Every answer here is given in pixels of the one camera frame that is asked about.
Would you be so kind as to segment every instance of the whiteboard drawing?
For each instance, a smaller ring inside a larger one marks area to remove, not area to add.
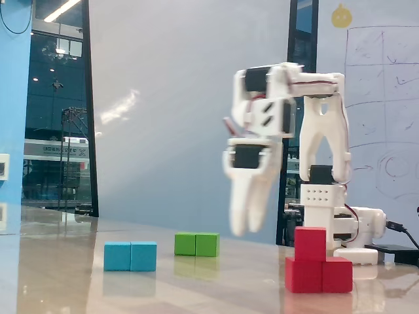
[[[418,34],[416,26],[347,30],[346,108],[354,175],[369,171],[376,189],[394,200],[419,199]]]

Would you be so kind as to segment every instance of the glossy table surface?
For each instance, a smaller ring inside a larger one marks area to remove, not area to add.
[[[355,268],[351,294],[290,294],[293,249],[221,239],[219,258],[173,255],[174,230],[22,208],[0,236],[0,313],[418,313],[419,271]],[[105,241],[156,241],[155,273],[103,272]]]

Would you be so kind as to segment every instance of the red block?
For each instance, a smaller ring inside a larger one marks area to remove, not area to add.
[[[323,262],[323,292],[352,291],[352,262],[343,257],[328,257]]]
[[[322,262],[285,258],[285,287],[294,293],[321,293]]]
[[[296,227],[294,238],[296,260],[326,260],[325,228]]]

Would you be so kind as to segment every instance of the yellow sticker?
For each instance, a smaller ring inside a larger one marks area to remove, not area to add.
[[[335,27],[347,28],[352,22],[352,14],[342,4],[332,14],[332,24]]]

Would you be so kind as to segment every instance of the white wall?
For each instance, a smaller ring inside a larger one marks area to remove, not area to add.
[[[237,70],[286,61],[289,0],[89,2],[100,216],[230,235],[222,118]]]

